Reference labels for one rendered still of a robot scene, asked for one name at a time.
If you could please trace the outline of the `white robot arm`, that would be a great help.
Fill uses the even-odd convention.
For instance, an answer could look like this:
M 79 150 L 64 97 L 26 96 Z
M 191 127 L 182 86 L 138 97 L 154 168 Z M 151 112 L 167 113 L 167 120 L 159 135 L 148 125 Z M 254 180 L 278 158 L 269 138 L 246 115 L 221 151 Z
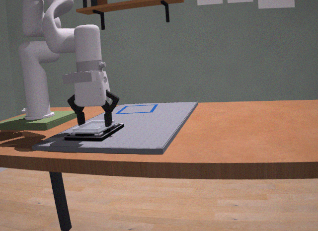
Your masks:
M 63 84 L 96 81 L 95 71 L 102 70 L 100 31 L 96 25 L 61 28 L 58 18 L 69 12 L 73 0 L 22 0 L 22 30 L 27 37 L 45 40 L 26 41 L 18 48 L 21 61 L 27 107 L 26 120 L 49 118 L 50 110 L 47 76 L 41 63 L 56 62 L 60 53 L 76 53 L 77 72 L 63 76 Z M 54 18 L 54 19 L 53 19 Z

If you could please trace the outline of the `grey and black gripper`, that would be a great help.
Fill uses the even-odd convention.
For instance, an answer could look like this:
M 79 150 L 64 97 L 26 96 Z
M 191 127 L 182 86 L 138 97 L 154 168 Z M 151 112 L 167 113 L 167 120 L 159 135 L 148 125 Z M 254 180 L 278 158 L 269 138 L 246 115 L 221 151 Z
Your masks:
M 106 72 L 97 70 L 96 81 L 75 83 L 75 94 L 68 99 L 68 104 L 77 115 L 79 126 L 85 123 L 84 107 L 101 106 L 105 111 L 105 127 L 112 125 L 112 111 L 119 97 L 110 92 Z M 112 104 L 109 103 L 112 101 Z M 76 104 L 74 103 L 74 100 Z

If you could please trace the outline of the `black plate nest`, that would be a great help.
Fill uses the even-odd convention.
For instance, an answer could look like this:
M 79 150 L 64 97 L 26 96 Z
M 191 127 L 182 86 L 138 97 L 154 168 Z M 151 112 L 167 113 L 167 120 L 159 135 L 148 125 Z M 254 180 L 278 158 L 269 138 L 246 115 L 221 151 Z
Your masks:
M 103 141 L 112 134 L 124 127 L 124 123 L 117 123 L 113 127 L 103 131 L 100 134 L 68 134 L 64 136 L 65 141 Z

